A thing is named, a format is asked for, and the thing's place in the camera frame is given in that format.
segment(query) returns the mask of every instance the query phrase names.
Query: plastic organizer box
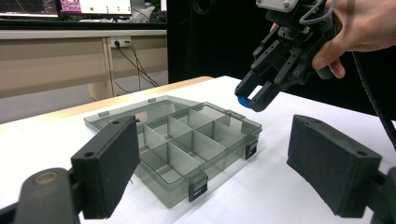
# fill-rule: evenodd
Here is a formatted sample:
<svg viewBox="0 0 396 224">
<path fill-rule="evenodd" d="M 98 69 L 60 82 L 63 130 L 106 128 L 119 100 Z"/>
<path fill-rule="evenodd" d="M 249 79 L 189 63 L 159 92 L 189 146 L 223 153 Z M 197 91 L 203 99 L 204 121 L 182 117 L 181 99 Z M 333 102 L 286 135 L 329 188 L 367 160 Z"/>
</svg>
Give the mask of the plastic organizer box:
<svg viewBox="0 0 396 224">
<path fill-rule="evenodd" d="M 169 208 L 192 202 L 207 183 L 257 150 L 262 126 L 230 110 L 172 96 L 101 112 L 85 118 L 99 131 L 109 122 L 135 115 L 140 163 L 135 171 Z"/>
</svg>

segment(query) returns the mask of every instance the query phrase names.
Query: power outlet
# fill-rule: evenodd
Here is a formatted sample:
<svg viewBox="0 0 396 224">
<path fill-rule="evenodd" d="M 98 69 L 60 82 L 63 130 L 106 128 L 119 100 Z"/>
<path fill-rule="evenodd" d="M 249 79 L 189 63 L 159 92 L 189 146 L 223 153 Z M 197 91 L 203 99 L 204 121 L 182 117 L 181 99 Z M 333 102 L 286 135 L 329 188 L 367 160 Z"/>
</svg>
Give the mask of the power outlet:
<svg viewBox="0 0 396 224">
<path fill-rule="evenodd" d="M 111 48 L 116 48 L 116 41 L 119 41 L 120 43 L 120 48 L 122 47 L 129 47 L 129 44 L 131 42 L 131 37 L 130 36 L 115 36 L 115 37 L 110 37 L 110 42 L 111 42 Z"/>
</svg>

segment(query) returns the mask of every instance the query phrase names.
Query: human hand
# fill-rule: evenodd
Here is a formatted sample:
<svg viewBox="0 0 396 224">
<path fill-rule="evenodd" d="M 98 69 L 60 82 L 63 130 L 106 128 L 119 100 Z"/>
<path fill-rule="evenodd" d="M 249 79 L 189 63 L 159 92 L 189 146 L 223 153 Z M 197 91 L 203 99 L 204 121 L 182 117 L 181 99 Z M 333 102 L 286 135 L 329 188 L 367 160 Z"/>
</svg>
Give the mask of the human hand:
<svg viewBox="0 0 396 224">
<path fill-rule="evenodd" d="M 329 65 L 334 75 L 342 78 L 346 70 L 339 58 L 346 51 L 374 51 L 396 44 L 395 11 L 395 0 L 337 0 L 333 19 L 340 32 L 322 46 L 312 67 Z"/>
</svg>

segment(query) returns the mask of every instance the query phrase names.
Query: monitor screen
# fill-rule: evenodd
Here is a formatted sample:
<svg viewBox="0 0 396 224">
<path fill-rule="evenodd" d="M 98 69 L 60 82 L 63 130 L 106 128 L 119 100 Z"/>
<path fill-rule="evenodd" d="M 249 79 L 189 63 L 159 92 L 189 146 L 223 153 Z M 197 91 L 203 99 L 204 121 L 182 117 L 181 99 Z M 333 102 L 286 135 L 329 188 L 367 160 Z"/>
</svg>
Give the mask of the monitor screen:
<svg viewBox="0 0 396 224">
<path fill-rule="evenodd" d="M 58 17 L 55 0 L 1 0 L 0 17 Z"/>
<path fill-rule="evenodd" d="M 131 15 L 131 0 L 58 0 L 59 12 L 70 15 Z"/>
</svg>

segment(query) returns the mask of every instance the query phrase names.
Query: screw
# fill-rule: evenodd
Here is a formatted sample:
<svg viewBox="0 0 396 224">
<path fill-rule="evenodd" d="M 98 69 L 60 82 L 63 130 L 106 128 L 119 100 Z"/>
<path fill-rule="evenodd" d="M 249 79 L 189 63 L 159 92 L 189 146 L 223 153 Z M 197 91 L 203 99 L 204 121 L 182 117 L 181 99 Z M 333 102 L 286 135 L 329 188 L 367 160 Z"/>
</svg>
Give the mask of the screw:
<svg viewBox="0 0 396 224">
<path fill-rule="evenodd" d="M 47 172 L 39 175 L 35 178 L 35 184 L 37 185 L 46 185 L 58 178 L 58 173 L 56 172 Z"/>
<path fill-rule="evenodd" d="M 284 7 L 284 8 L 290 7 L 290 2 L 289 2 L 289 1 L 284 1 L 284 2 L 283 2 L 283 7 Z"/>
</svg>

